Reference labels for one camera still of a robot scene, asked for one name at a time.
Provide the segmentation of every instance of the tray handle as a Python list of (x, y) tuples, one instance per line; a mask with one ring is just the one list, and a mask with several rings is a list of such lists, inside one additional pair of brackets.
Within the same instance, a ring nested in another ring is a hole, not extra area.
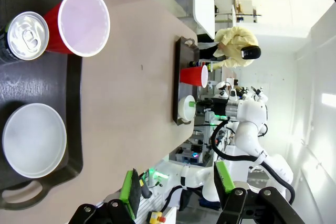
[(187, 38), (184, 38), (184, 37), (182, 36), (182, 37), (181, 37), (181, 42), (182, 42), (183, 44), (187, 44), (187, 45), (190, 46), (190, 47), (192, 47), (192, 46), (196, 46), (196, 44), (195, 44), (195, 40), (192, 39), (192, 38), (187, 39)]
[(41, 200), (43, 200), (48, 192), (50, 191), (51, 187), (44, 183), (44, 181), (42, 179), (36, 180), (38, 181), (41, 186), (42, 186), (42, 190), (33, 198), (23, 201), (23, 202), (18, 202), (18, 203), (8, 203), (5, 201), (5, 199), (2, 197), (2, 194), (4, 191), (6, 190), (1, 190), (0, 191), (0, 209), (5, 209), (5, 210), (24, 210), (27, 209), (29, 207), (32, 207), (36, 204), (38, 204)]
[(185, 121), (183, 121), (182, 118), (177, 119), (177, 125), (181, 125), (181, 124), (188, 125), (188, 124), (191, 124), (191, 121), (185, 122)]

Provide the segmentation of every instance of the pull tab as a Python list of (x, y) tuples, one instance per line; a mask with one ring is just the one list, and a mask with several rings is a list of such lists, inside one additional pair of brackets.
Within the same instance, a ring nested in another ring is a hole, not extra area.
[(22, 34), (22, 38), (29, 50), (33, 50), (37, 47), (38, 40), (32, 30), (25, 30)]

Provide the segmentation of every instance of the silver can lid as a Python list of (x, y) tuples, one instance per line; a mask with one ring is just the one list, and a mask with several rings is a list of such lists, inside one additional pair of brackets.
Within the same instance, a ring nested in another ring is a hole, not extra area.
[(24, 12), (9, 25), (7, 40), (12, 53), (22, 60), (33, 60), (46, 50), (49, 29), (46, 21), (37, 13)]

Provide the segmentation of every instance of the table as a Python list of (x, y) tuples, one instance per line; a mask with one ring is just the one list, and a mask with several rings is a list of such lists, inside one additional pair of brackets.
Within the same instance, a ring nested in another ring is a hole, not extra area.
[(232, 5), (230, 13), (216, 13), (216, 15), (217, 15), (217, 17), (219, 15), (227, 16), (227, 19), (224, 19), (224, 20), (215, 19), (216, 23), (232, 23), (232, 27), (237, 25), (237, 15), (236, 15), (234, 5)]
[(0, 210), (0, 223), (66, 223), (121, 188), (127, 170), (144, 171), (192, 135), (193, 123), (172, 120), (172, 93), (175, 41), (195, 33), (155, 0), (104, 1), (109, 41), (82, 66), (83, 170), (34, 207)]
[(215, 0), (176, 0), (187, 12), (180, 20), (194, 20), (212, 39), (215, 38)]
[(206, 33), (215, 38), (215, 0), (193, 0), (195, 21)]

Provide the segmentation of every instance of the red plastic cup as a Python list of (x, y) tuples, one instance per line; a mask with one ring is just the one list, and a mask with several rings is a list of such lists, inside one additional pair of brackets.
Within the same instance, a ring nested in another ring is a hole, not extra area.
[(90, 57), (109, 38), (110, 15), (104, 0), (63, 0), (44, 19), (50, 33), (47, 51)]
[(208, 84), (208, 68), (202, 67), (184, 68), (180, 72), (180, 82), (205, 88)]

